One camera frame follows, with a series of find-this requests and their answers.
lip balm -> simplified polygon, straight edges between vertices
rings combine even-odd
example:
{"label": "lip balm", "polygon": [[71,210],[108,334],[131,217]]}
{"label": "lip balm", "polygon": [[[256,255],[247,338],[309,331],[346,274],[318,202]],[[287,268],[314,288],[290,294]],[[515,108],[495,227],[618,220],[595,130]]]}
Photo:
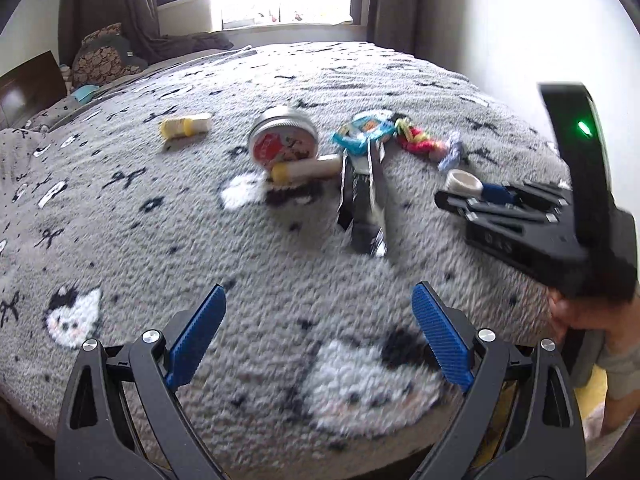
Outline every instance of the lip balm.
{"label": "lip balm", "polygon": [[211,114],[205,113],[165,119],[160,124],[160,135],[164,140],[169,140],[203,134],[211,128],[211,117]]}
{"label": "lip balm", "polygon": [[312,178],[331,178],[342,173],[342,156],[324,155],[293,162],[280,162],[271,170],[271,178],[279,186]]}

metal screw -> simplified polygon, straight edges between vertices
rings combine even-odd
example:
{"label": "metal screw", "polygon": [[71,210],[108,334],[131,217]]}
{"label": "metal screw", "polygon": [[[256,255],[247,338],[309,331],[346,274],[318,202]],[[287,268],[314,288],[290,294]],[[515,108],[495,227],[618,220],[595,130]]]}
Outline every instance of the metal screw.
{"label": "metal screw", "polygon": [[84,343],[82,343],[82,350],[84,350],[85,352],[90,352],[97,346],[98,342],[95,339],[87,339]]}
{"label": "metal screw", "polygon": [[551,341],[551,339],[543,339],[540,342],[540,346],[544,348],[547,352],[553,352],[556,349],[556,343]]}
{"label": "metal screw", "polygon": [[493,330],[489,330],[488,328],[483,328],[480,332],[478,332],[478,337],[482,339],[482,341],[490,343],[491,341],[495,341],[495,332]]}
{"label": "metal screw", "polygon": [[147,330],[142,335],[142,341],[145,343],[155,343],[158,339],[160,339],[160,333],[158,330]]}

white tube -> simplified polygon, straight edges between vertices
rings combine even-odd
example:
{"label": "white tube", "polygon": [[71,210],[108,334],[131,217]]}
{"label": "white tube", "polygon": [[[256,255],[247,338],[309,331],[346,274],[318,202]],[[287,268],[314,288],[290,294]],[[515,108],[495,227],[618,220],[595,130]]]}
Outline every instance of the white tube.
{"label": "white tube", "polygon": [[462,170],[450,170],[447,173],[447,181],[444,189],[463,196],[475,196],[479,198],[482,195],[482,182],[471,173]]}
{"label": "white tube", "polygon": [[203,134],[211,128],[211,117],[211,114],[204,113],[165,119],[160,124],[160,134],[164,140]]}
{"label": "white tube", "polygon": [[292,162],[280,162],[271,170],[271,178],[279,186],[309,180],[331,178],[342,173],[342,156],[324,155]]}

white wall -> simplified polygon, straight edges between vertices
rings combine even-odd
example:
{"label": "white wall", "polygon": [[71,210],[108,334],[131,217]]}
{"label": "white wall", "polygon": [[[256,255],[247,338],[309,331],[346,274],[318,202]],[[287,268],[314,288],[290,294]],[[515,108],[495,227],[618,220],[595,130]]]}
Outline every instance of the white wall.
{"label": "white wall", "polygon": [[[538,82],[581,81],[604,130],[616,201],[640,228],[640,34],[619,0],[438,0],[430,60],[552,135]],[[460,24],[450,16],[460,15]]]}
{"label": "white wall", "polygon": [[21,0],[0,33],[0,75],[50,50],[58,60],[60,0]]}

hand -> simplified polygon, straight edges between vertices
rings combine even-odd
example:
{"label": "hand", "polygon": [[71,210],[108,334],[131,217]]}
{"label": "hand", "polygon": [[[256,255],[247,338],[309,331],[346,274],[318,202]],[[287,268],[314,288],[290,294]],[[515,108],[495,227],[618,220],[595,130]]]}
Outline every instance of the hand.
{"label": "hand", "polygon": [[[605,345],[610,354],[623,355],[640,345],[640,298],[613,303],[601,298],[567,300],[557,290],[549,290],[551,326],[556,341],[561,342],[569,328],[604,330]],[[622,425],[640,408],[640,390],[623,399],[607,396],[600,434]]]}
{"label": "hand", "polygon": [[624,354],[640,344],[640,298],[614,303],[603,298],[567,300],[557,290],[549,290],[551,326],[556,341],[564,340],[569,328],[604,330],[612,354]]}

